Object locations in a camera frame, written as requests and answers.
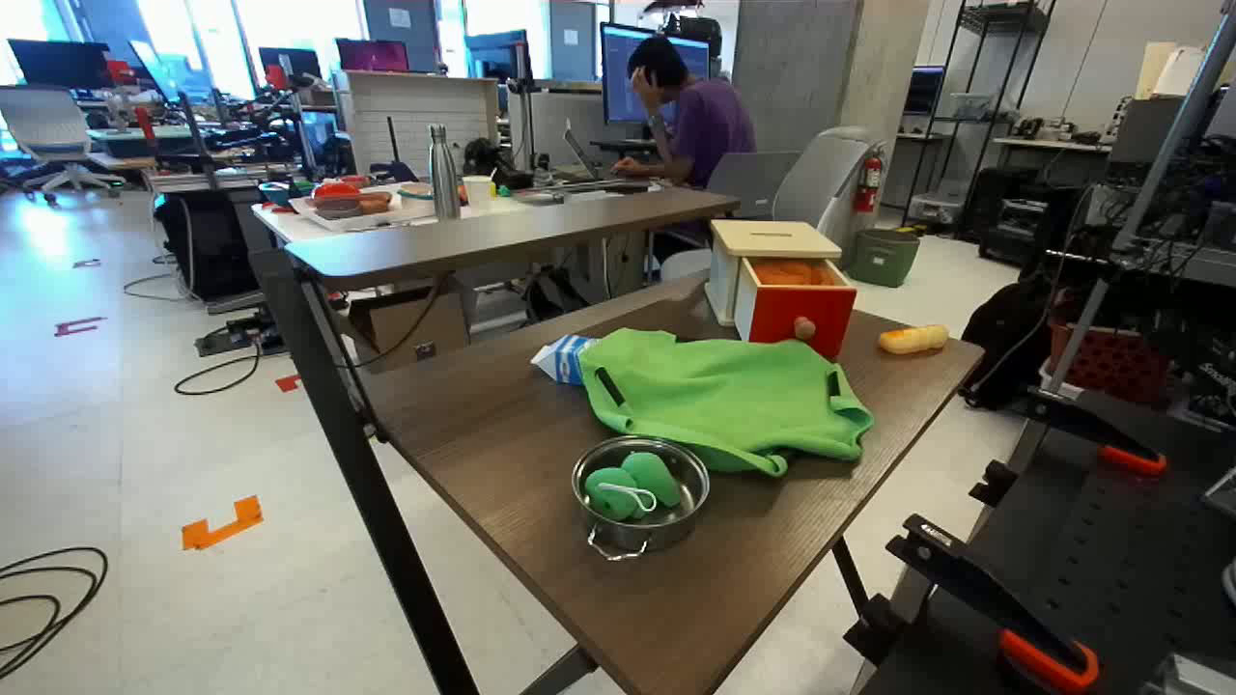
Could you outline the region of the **green towel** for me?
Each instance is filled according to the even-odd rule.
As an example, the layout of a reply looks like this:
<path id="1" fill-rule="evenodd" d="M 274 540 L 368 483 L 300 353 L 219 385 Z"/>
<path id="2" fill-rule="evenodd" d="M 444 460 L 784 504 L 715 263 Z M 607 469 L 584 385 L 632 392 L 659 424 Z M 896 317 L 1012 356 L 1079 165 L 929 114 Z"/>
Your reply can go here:
<path id="1" fill-rule="evenodd" d="M 794 460 L 852 469 L 874 411 L 808 344 L 679 340 L 614 330 L 579 356 L 598 424 L 695 450 L 710 471 L 784 479 Z"/>

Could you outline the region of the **light blue white cloth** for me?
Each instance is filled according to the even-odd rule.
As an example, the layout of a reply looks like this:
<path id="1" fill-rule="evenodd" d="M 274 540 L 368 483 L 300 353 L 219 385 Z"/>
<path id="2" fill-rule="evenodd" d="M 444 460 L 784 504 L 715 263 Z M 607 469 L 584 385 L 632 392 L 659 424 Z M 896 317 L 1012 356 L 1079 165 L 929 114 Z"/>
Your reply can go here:
<path id="1" fill-rule="evenodd" d="M 561 385 L 579 385 L 588 347 L 592 347 L 588 338 L 574 338 L 574 331 L 556 338 L 551 344 L 531 353 L 531 366 Z"/>

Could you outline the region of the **wooden box with slot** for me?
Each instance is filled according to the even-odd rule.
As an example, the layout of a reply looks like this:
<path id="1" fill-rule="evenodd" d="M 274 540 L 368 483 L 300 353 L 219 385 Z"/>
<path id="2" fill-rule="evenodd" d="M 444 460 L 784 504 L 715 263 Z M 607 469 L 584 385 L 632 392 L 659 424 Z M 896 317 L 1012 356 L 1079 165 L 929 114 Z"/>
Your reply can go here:
<path id="1" fill-rule="evenodd" d="M 708 303 L 723 326 L 735 321 L 744 258 L 837 258 L 842 248 L 803 219 L 715 219 Z"/>

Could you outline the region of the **red orange wooden drawer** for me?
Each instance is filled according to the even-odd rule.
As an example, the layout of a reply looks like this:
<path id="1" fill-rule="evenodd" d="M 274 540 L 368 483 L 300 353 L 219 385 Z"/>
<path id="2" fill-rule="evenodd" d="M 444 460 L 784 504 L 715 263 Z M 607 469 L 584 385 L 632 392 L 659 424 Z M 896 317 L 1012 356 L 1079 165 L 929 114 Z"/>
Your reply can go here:
<path id="1" fill-rule="evenodd" d="M 750 344 L 799 340 L 817 356 L 842 353 L 856 289 L 828 258 L 744 258 L 735 299 Z"/>

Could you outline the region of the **person in purple shirt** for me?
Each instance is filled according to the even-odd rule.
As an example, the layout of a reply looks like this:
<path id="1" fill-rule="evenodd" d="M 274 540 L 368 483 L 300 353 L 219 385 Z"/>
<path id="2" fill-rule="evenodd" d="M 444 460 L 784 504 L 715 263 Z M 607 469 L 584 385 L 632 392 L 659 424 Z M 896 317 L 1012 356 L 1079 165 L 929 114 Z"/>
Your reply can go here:
<path id="1" fill-rule="evenodd" d="M 647 107 L 670 107 L 670 128 L 668 156 L 659 163 L 618 159 L 618 178 L 663 178 L 703 188 L 727 156 L 750 156 L 755 148 L 752 120 L 735 84 L 717 79 L 690 79 L 663 35 L 643 39 L 629 56 L 624 75 L 629 88 Z"/>

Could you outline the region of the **grey office chair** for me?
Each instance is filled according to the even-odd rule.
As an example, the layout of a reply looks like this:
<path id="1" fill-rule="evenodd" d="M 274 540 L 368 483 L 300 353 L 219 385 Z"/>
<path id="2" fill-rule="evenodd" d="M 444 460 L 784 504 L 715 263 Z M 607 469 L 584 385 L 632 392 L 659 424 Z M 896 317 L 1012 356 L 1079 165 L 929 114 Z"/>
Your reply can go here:
<path id="1" fill-rule="evenodd" d="M 715 165 L 708 195 L 737 200 L 727 219 L 803 219 L 844 254 L 856 219 L 852 186 L 870 148 L 876 148 L 876 138 L 861 128 L 828 128 L 799 156 L 727 156 Z M 656 273 L 703 273 L 710 269 L 710 248 L 715 235 L 708 230 L 703 244 L 668 253 L 656 263 Z"/>

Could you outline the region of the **metal water bottle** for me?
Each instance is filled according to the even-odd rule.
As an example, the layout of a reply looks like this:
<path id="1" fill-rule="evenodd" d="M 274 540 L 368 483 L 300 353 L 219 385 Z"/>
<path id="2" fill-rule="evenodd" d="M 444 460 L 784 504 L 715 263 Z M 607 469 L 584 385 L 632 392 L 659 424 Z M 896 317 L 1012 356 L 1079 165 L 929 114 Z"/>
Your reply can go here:
<path id="1" fill-rule="evenodd" d="M 428 128 L 428 175 L 434 175 L 435 219 L 459 219 L 454 159 L 450 159 L 446 128 Z"/>

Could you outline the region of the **green storage bin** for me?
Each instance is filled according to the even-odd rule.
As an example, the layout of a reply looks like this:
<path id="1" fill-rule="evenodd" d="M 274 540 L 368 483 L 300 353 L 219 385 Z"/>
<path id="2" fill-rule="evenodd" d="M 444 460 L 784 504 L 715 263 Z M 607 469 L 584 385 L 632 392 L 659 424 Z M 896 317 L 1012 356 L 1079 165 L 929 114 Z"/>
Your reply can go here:
<path id="1" fill-rule="evenodd" d="M 900 285 L 920 254 L 920 235 L 900 230 L 861 230 L 844 253 L 844 273 L 874 285 Z"/>

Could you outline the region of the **yellow bread toy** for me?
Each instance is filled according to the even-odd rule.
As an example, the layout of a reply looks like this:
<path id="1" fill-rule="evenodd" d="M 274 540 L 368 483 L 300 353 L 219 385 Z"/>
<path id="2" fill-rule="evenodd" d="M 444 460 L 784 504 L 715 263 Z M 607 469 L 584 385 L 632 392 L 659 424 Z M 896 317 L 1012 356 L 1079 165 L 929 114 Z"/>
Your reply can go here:
<path id="1" fill-rule="evenodd" d="M 909 326 L 876 338 L 876 347 L 896 360 L 929 356 L 929 353 L 941 353 L 945 344 L 950 344 L 950 331 L 940 326 Z"/>

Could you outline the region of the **red fire extinguisher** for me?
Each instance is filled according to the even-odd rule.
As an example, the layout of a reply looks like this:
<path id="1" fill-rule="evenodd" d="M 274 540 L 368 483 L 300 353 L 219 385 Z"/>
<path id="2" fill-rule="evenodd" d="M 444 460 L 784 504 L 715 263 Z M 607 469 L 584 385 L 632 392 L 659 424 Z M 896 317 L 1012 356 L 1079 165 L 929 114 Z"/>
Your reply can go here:
<path id="1" fill-rule="evenodd" d="M 852 186 L 852 217 L 876 214 L 880 186 L 884 186 L 884 151 L 870 148 Z"/>

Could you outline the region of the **red food container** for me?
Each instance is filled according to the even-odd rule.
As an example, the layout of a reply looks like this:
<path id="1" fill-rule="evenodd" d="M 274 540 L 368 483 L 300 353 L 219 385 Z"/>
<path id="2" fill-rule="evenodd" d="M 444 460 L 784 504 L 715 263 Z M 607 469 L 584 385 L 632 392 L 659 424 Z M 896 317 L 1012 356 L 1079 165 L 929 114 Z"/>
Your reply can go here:
<path id="1" fill-rule="evenodd" d="M 313 208 L 327 219 L 387 214 L 390 195 L 369 188 L 361 178 L 324 178 L 313 186 Z"/>

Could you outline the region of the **black backpack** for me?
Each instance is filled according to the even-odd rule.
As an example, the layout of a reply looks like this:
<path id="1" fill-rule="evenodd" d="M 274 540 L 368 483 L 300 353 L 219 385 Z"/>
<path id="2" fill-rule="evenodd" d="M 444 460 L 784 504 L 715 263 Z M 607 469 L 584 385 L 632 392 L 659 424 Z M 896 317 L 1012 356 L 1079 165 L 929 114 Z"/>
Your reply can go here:
<path id="1" fill-rule="evenodd" d="M 996 289 L 964 326 L 960 340 L 979 347 L 979 363 L 960 385 L 970 411 L 1012 411 L 1039 381 L 1050 356 L 1050 314 L 1057 281 L 1045 269 Z"/>

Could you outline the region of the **orange floor marker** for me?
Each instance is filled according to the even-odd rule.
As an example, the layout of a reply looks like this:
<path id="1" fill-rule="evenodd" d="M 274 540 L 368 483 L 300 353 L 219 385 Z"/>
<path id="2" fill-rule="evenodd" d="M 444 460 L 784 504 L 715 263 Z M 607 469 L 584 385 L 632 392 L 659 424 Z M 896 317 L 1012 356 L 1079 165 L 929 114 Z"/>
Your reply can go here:
<path id="1" fill-rule="evenodd" d="M 239 538 L 239 535 L 247 535 L 247 528 L 256 528 L 260 522 L 262 522 L 262 504 L 260 504 L 256 496 L 247 496 L 247 499 L 239 499 L 239 504 L 230 508 L 230 519 L 229 519 L 229 522 L 210 522 L 210 519 L 189 522 L 189 524 L 182 528 L 182 550 L 186 550 L 186 554 L 215 550 L 215 544 L 222 544 L 222 540 L 230 540 L 230 538 Z"/>

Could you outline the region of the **near black orange clamp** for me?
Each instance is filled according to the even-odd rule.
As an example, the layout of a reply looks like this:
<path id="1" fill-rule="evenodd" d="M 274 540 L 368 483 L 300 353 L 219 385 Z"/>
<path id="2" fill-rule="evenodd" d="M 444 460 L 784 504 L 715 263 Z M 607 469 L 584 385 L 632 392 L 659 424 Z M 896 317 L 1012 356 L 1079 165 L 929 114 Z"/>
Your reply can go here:
<path id="1" fill-rule="evenodd" d="M 1039 619 L 941 524 L 911 515 L 889 554 L 996 626 L 1000 659 L 1043 695 L 1091 695 L 1100 656 Z"/>

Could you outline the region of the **black orange clamp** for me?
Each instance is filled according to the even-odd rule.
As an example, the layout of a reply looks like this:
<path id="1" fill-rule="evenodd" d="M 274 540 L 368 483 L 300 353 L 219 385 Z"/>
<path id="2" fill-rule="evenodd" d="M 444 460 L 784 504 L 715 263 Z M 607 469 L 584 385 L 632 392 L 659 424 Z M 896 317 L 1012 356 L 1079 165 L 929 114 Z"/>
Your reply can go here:
<path id="1" fill-rule="evenodd" d="M 1000 659 L 1043 695 L 1091 695 L 1100 656 L 1039 619 L 941 524 L 911 515 L 889 554 L 996 626 Z"/>
<path id="2" fill-rule="evenodd" d="M 1097 460 L 1112 471 L 1142 477 L 1142 479 L 1164 479 L 1170 460 L 1151 450 L 1142 438 L 1133 428 L 1091 415 L 1079 397 L 1057 397 L 1045 392 L 1028 393 L 1028 415 L 1043 421 L 1045 428 L 1062 428 L 1068 438 L 1091 441 Z"/>

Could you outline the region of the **far black orange clamp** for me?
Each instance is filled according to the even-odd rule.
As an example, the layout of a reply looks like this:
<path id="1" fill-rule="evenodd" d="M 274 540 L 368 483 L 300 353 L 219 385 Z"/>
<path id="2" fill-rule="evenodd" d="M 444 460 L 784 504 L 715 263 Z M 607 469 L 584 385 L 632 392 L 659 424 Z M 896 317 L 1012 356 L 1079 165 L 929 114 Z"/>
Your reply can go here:
<path id="1" fill-rule="evenodd" d="M 1170 460 L 1151 450 L 1142 438 L 1133 428 L 1091 415 L 1079 397 L 1057 397 L 1045 392 L 1028 393 L 1028 415 L 1043 421 L 1045 428 L 1062 428 L 1068 438 L 1091 441 L 1097 460 L 1112 471 L 1142 477 L 1142 479 L 1164 479 Z"/>

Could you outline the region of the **black perforated mounting board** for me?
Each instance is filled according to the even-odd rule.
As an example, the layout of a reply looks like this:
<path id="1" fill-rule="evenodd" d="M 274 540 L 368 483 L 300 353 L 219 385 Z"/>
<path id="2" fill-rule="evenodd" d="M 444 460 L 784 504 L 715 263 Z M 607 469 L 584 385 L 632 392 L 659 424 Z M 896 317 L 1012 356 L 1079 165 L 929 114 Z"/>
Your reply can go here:
<path id="1" fill-rule="evenodd" d="M 1100 656 L 1091 695 L 1236 695 L 1236 519 L 1216 496 L 1236 443 L 1148 411 L 1107 421 L 1160 450 L 1165 477 L 1112 471 L 1091 441 L 1030 424 L 977 483 L 985 519 L 959 540 Z M 1043 695 L 1000 659 L 987 619 L 911 576 L 923 590 L 861 695 Z"/>

